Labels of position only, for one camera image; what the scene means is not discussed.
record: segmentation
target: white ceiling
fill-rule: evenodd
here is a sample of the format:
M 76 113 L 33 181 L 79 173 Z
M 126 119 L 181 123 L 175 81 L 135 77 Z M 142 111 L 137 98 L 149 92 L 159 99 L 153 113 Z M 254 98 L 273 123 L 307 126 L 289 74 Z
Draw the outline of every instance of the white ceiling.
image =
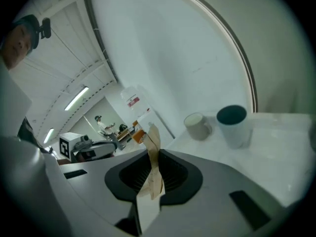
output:
M 34 14 L 40 24 L 42 18 L 49 17 L 52 35 L 40 39 L 37 49 L 11 75 L 33 101 L 27 118 L 43 143 L 51 128 L 50 141 L 67 132 L 116 80 L 97 43 L 83 0 L 29 0 L 17 18 L 27 14 Z M 65 111 L 83 86 L 89 90 Z

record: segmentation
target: person wearing black cap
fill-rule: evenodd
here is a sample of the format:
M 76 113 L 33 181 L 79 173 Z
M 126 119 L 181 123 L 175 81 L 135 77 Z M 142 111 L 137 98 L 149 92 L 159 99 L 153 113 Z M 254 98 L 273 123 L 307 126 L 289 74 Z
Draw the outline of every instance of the person wearing black cap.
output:
M 12 23 L 1 41 L 0 69 L 9 71 L 15 68 L 26 55 L 37 48 L 40 34 L 41 39 L 51 36 L 48 18 L 43 19 L 42 26 L 34 15 L 27 15 Z M 20 127 L 18 137 L 34 144 L 42 153 L 48 153 L 35 138 L 33 129 L 26 117 Z
M 117 137 L 115 136 L 115 134 L 114 134 L 114 132 L 113 132 L 113 130 L 112 130 L 112 127 L 115 126 L 115 123 L 112 124 L 112 125 L 106 126 L 106 125 L 104 125 L 104 124 L 101 122 L 101 117 L 102 117 L 102 116 L 95 116 L 95 117 L 94 117 L 95 121 L 97 121 L 97 123 L 98 123 L 99 128 L 100 128 L 102 131 L 104 131 L 104 132 L 113 140 L 113 142 L 115 142 L 115 143 L 117 144 L 117 146 L 118 146 L 118 148 L 119 148 L 120 150 L 123 150 L 123 149 L 125 148 L 125 146 L 123 146 L 123 145 L 119 142 L 119 140 L 117 139 Z

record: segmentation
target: fluorescent light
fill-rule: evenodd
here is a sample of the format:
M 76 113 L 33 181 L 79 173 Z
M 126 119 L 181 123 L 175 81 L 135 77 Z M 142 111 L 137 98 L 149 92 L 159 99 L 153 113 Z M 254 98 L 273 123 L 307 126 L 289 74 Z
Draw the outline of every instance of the fluorescent light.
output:
M 87 91 L 89 90 L 88 87 L 84 87 L 77 96 L 75 96 L 75 98 L 70 102 L 70 104 L 65 108 L 65 111 L 69 110 L 71 108 L 72 105 L 74 105 L 74 103 Z
M 49 130 L 49 132 L 48 132 L 48 134 L 47 134 L 47 136 L 46 136 L 46 138 L 44 140 L 44 144 L 49 140 L 49 138 L 50 138 L 51 134 L 53 133 L 53 131 L 54 131 L 54 128 L 51 128 Z

